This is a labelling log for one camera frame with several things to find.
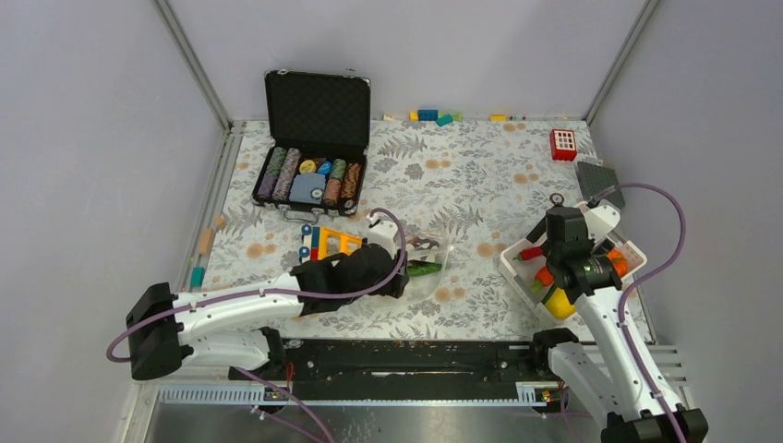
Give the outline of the dark red toy food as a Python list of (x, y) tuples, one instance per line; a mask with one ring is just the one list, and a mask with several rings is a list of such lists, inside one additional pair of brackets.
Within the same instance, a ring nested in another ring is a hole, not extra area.
[(413, 250), (430, 250), (440, 247), (440, 242), (431, 237), (415, 236), (407, 242)]

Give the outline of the orange toy carrot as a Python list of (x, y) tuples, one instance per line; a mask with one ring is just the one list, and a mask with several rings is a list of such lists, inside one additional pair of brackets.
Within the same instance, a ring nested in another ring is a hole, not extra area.
[(533, 287), (540, 291), (545, 287), (549, 287), (554, 282), (554, 277), (546, 266), (543, 266), (534, 277)]

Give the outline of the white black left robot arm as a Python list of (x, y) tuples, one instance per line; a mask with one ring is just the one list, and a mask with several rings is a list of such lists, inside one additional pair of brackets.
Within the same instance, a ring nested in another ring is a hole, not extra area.
[(301, 237), (298, 265), (277, 277), (214, 291), (151, 285), (126, 315), (132, 378), (225, 366), (274, 379), (287, 357), (270, 321), (334, 312), (365, 296), (403, 295), (411, 247), (398, 221), (373, 215), (361, 238), (305, 224)]

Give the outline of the green toy cucumber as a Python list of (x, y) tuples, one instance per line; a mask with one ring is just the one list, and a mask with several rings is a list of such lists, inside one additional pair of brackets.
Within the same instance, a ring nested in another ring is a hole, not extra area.
[(422, 260), (410, 260), (406, 266), (406, 272), (412, 278), (435, 274), (441, 272), (441, 270), (442, 265), (440, 263)]

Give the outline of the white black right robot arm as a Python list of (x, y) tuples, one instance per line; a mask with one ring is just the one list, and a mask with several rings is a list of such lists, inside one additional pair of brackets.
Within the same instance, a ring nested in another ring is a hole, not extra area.
[(554, 283), (591, 331), (604, 361), (599, 368), (566, 328), (539, 331), (529, 365), (544, 380), (558, 377), (600, 426), (603, 442), (702, 442), (709, 425), (688, 408), (658, 369), (626, 311), (629, 289), (609, 257), (598, 254), (603, 227), (614, 223), (596, 203), (557, 204), (537, 225)]

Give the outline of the clear dotted zip top bag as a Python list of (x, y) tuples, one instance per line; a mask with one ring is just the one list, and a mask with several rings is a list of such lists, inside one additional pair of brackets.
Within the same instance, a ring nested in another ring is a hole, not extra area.
[(442, 227), (408, 234), (406, 272), (409, 281), (400, 297), (380, 296), (379, 306), (398, 308), (420, 303), (430, 297), (443, 280), (452, 250), (450, 237)]

